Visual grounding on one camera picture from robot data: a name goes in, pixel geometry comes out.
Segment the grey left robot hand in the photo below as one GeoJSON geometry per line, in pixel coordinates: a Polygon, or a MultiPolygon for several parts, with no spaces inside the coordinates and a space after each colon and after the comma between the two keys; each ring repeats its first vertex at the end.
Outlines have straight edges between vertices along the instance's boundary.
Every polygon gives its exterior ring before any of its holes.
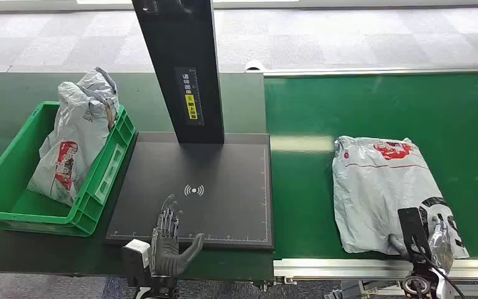
{"type": "Polygon", "coordinates": [[[179,252],[179,212],[175,195],[166,197],[161,205],[157,224],[152,230],[152,272],[159,276],[177,277],[182,274],[202,250],[205,234],[197,234],[191,245],[179,252]]]}

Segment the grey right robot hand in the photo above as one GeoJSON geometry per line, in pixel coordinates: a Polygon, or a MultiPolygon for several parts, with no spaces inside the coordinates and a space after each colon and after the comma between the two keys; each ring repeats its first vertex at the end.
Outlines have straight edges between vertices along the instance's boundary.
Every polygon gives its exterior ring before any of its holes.
{"type": "MultiPolygon", "coordinates": [[[[443,270],[445,274],[448,274],[454,262],[449,226],[441,214],[433,216],[430,223],[432,225],[432,233],[428,239],[428,245],[431,251],[431,261],[439,270],[443,270]]],[[[388,243],[403,259],[411,260],[406,245],[400,237],[390,234],[388,236],[388,243]]]]}

